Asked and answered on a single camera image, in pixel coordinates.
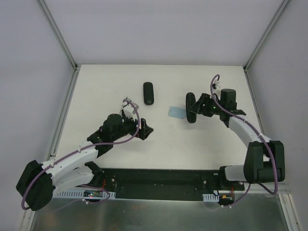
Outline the black glasses case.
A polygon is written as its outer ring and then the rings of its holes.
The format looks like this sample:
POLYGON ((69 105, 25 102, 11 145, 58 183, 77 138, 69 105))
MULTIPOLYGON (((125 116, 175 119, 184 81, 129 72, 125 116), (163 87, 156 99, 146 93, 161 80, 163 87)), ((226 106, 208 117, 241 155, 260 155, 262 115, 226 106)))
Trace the black glasses case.
POLYGON ((191 111, 191 107, 195 103, 196 103, 195 95, 192 92, 188 92, 186 94, 186 99, 185 99, 185 110, 186 110, 186 119, 191 124, 196 122, 196 113, 191 111))
POLYGON ((153 105, 154 103, 154 87, 151 82, 144 82, 143 84, 143 100, 146 105, 153 105))

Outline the light blue cloth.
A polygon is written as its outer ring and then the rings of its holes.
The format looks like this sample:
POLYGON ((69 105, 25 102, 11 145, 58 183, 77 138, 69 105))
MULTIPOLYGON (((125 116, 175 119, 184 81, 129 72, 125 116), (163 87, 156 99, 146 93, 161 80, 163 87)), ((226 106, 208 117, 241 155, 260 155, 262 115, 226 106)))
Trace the light blue cloth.
POLYGON ((177 119, 185 119, 186 111, 183 108, 171 106, 169 108, 168 116, 172 118, 177 118, 177 119))

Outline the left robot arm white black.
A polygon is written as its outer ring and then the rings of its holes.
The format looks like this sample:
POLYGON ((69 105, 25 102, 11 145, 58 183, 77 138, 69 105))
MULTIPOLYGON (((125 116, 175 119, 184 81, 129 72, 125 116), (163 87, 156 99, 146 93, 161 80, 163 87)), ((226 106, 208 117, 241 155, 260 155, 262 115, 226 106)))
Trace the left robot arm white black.
POLYGON ((55 195, 76 186, 103 186, 103 171, 94 161, 114 145, 123 144, 124 141, 120 141, 123 137, 130 135, 131 138, 145 140, 152 132, 153 128, 144 118, 111 114, 71 153, 43 163, 36 160, 29 162, 16 185, 22 196, 22 209, 40 210, 55 195))

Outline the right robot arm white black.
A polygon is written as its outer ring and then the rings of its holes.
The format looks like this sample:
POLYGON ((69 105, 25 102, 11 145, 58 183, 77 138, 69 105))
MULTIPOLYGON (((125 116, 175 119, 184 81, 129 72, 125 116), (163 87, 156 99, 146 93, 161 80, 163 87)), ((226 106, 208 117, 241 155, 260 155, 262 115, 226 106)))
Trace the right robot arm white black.
POLYGON ((247 121, 246 113, 237 109, 236 91, 223 89, 220 98, 203 93, 199 99, 192 92, 186 94, 186 117, 189 123, 196 122, 197 115, 219 116, 224 125, 232 130, 247 148, 243 165, 222 166, 222 175, 217 177, 217 186, 229 189, 234 181, 251 184, 282 182, 285 179, 284 145, 273 141, 247 121))

